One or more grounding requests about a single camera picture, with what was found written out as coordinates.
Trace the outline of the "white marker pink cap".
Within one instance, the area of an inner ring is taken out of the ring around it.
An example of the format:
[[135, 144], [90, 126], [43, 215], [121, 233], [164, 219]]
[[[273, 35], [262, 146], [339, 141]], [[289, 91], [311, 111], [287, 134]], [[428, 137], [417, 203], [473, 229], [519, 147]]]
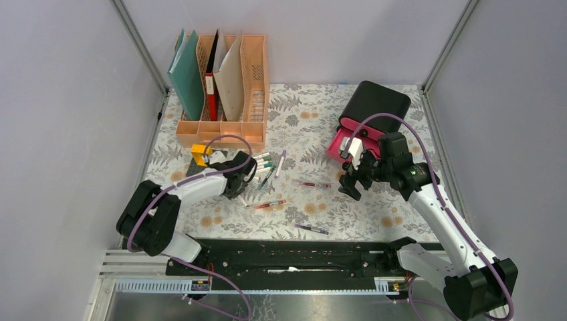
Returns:
[[246, 202], [246, 200], [245, 200], [241, 195], [238, 196], [238, 199], [242, 202], [242, 204], [244, 205], [244, 207], [248, 207], [248, 206], [249, 206], [249, 204]]

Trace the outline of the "white purple marker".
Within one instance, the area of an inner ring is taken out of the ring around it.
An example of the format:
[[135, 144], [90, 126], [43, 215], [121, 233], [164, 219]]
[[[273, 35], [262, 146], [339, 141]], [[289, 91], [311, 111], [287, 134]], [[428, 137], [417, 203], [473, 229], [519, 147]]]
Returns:
[[282, 169], [282, 167], [283, 167], [283, 163], [284, 163], [284, 161], [285, 161], [285, 159], [286, 159], [286, 154], [287, 154], [287, 150], [283, 150], [283, 151], [282, 151], [282, 154], [281, 154], [281, 158], [280, 158], [280, 160], [279, 160], [279, 162], [278, 162], [278, 164], [277, 164], [277, 168], [276, 168], [276, 171], [275, 171], [274, 179], [278, 179], [279, 176], [280, 176], [281, 169]]

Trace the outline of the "black pink drawer box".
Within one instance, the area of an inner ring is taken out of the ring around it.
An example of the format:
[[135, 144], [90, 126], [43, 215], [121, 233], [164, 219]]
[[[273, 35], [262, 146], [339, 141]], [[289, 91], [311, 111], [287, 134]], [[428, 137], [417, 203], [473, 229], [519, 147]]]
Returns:
[[[411, 99], [406, 94], [367, 80], [362, 81], [338, 117], [337, 133], [328, 145], [326, 155], [343, 163], [339, 147], [343, 139], [351, 136], [363, 120], [376, 113], [389, 113], [404, 118], [410, 105]], [[392, 118], [375, 118], [361, 128], [356, 138], [361, 139], [364, 147], [370, 149], [374, 157], [378, 158], [378, 138], [389, 132], [398, 132], [400, 127], [401, 123]]]

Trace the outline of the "red binder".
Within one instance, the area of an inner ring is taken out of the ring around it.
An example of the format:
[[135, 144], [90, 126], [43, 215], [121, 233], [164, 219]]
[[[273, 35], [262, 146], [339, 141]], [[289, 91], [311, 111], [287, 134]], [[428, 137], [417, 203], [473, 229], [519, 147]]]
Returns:
[[218, 97], [216, 92], [216, 86], [213, 76], [213, 67], [215, 63], [215, 55], [217, 44], [219, 41], [219, 29], [216, 31], [213, 45], [209, 54], [209, 59], [207, 61], [207, 67], [205, 70], [205, 87], [207, 92], [207, 101], [209, 103], [209, 119], [211, 121], [218, 121]]

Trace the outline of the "beige kraft notebook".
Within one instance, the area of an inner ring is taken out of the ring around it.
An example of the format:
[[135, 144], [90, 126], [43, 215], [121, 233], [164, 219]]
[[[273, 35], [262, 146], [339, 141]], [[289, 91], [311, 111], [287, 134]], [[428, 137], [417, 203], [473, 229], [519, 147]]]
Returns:
[[244, 106], [244, 87], [240, 47], [243, 35], [239, 32], [231, 45], [218, 29], [219, 37], [213, 62], [213, 77], [227, 121], [240, 121]]

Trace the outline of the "teal folder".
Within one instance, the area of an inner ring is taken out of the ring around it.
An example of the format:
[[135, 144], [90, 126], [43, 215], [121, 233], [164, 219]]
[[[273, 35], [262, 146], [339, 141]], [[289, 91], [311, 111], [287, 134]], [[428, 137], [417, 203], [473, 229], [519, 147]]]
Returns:
[[197, 59], [199, 36], [181, 29], [175, 46], [175, 54], [168, 69], [168, 77], [188, 120], [201, 119], [204, 106], [204, 90]]

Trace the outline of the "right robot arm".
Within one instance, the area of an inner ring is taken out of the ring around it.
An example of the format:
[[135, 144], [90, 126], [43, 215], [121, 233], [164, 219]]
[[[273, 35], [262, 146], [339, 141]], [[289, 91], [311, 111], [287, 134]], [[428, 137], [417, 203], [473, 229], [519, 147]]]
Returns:
[[415, 163], [405, 136], [383, 134], [379, 154], [365, 148], [356, 137], [345, 137], [338, 149], [345, 173], [341, 193], [355, 200], [360, 183], [369, 189], [386, 182], [398, 191], [427, 222], [443, 246], [447, 259], [425, 250], [410, 237], [389, 244], [383, 258], [385, 270], [394, 276], [410, 271], [443, 293], [450, 311], [459, 320], [469, 320], [494, 309], [512, 305], [518, 268], [511, 259], [499, 259], [474, 234], [450, 202], [429, 163]]

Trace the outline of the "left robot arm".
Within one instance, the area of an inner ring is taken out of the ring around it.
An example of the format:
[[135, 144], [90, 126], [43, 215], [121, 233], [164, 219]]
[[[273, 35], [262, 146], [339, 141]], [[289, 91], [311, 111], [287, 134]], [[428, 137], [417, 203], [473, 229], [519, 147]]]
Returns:
[[149, 256], [164, 255], [182, 260], [182, 266], [193, 275], [207, 268], [202, 245], [176, 230], [179, 213], [210, 197], [238, 197], [248, 186], [246, 177], [257, 169], [257, 161], [239, 151], [231, 160], [214, 152], [211, 163], [197, 174], [171, 187], [145, 180], [141, 182], [116, 224], [117, 232], [131, 240], [134, 251]]

